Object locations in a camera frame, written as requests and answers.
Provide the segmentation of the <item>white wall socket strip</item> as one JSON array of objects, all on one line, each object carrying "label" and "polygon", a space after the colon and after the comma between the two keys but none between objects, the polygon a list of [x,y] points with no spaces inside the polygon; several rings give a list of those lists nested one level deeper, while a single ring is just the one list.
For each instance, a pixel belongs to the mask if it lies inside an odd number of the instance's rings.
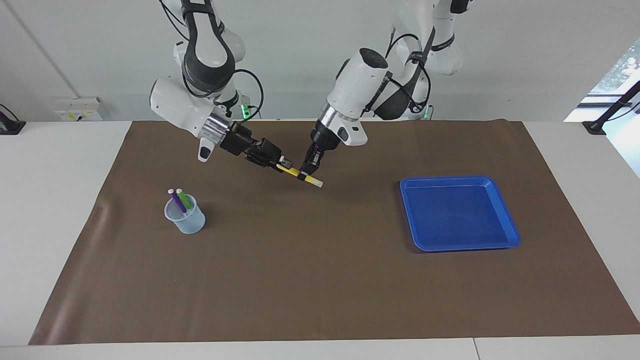
[{"label": "white wall socket strip", "polygon": [[104,120],[100,104],[97,97],[61,98],[56,101],[53,110],[58,121],[100,122]]}]

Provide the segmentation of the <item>blue plastic tray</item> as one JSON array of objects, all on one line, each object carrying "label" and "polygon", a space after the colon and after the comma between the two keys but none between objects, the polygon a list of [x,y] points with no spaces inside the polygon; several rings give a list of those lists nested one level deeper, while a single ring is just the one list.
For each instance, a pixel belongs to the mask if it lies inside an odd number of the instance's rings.
[{"label": "blue plastic tray", "polygon": [[411,238],[423,252],[510,249],[521,244],[493,178],[407,177],[399,188]]}]

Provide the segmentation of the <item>brown paper table mat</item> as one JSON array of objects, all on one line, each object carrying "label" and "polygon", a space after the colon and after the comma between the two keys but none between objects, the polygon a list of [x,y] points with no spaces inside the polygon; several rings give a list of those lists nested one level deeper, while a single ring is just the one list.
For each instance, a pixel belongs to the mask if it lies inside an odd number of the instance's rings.
[{"label": "brown paper table mat", "polygon": [[[316,187],[135,121],[30,338],[83,343],[573,337],[640,321],[519,121],[373,121]],[[400,181],[486,175],[521,244],[426,253]],[[204,227],[165,218],[168,189]]]}]

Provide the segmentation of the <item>purple marker pen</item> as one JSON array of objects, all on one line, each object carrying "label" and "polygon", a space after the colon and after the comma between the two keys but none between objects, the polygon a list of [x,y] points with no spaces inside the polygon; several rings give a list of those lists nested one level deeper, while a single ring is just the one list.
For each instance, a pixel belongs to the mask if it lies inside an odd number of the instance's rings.
[{"label": "purple marker pen", "polygon": [[177,207],[181,211],[181,213],[182,214],[187,214],[188,210],[185,207],[185,204],[181,200],[180,196],[176,193],[176,190],[173,189],[173,188],[170,188],[170,189],[167,190],[167,193],[170,195],[172,201],[177,205]]}]

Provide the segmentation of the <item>bright window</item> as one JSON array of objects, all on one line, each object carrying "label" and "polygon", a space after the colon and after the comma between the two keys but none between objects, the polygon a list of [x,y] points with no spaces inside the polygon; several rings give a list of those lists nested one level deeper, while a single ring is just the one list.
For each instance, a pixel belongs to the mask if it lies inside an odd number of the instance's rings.
[{"label": "bright window", "polygon": [[640,38],[587,92],[565,122],[594,121],[640,81]]}]

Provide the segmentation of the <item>translucent plastic cup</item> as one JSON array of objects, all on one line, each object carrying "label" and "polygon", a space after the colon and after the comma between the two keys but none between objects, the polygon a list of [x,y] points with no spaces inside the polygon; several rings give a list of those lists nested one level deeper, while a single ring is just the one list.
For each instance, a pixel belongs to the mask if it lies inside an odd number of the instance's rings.
[{"label": "translucent plastic cup", "polygon": [[196,198],[191,194],[186,194],[192,203],[193,208],[183,213],[173,200],[168,200],[164,205],[164,216],[172,222],[183,234],[195,234],[206,224],[206,216],[199,207]]}]

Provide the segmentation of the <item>yellow marker pen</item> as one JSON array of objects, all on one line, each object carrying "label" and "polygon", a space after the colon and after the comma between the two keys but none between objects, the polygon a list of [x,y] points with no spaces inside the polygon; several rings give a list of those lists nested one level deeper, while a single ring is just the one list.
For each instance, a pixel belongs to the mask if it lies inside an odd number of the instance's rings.
[{"label": "yellow marker pen", "polygon": [[306,183],[310,183],[313,186],[316,186],[318,188],[322,188],[323,187],[323,182],[321,180],[318,180],[317,178],[314,178],[306,173],[303,173],[299,170],[297,170],[296,168],[286,168],[285,166],[281,165],[281,164],[277,164],[276,165],[277,169],[286,173],[286,174],[290,174],[291,176],[294,176],[295,178],[297,178],[297,180],[300,180],[301,182],[306,182]]}]

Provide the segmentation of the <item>black clamp stand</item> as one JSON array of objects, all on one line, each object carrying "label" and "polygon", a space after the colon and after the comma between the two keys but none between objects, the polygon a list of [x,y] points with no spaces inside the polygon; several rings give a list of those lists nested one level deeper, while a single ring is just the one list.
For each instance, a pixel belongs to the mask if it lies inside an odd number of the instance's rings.
[{"label": "black clamp stand", "polygon": [[622,114],[618,117],[614,115],[625,107],[630,101],[640,94],[640,80],[638,80],[633,86],[630,87],[617,101],[612,103],[610,107],[601,114],[596,120],[592,121],[583,121],[582,126],[585,130],[591,135],[601,135],[605,136],[606,132],[604,130],[605,123],[612,121],[614,118],[618,118],[623,116]]}]

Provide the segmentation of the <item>black table clamp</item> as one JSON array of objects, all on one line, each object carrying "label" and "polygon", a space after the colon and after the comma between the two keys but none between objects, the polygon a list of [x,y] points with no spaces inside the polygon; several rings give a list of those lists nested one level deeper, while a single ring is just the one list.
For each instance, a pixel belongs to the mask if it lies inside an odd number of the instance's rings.
[{"label": "black table clamp", "polygon": [[26,121],[21,120],[9,107],[0,103],[0,135],[18,135],[25,125]]}]

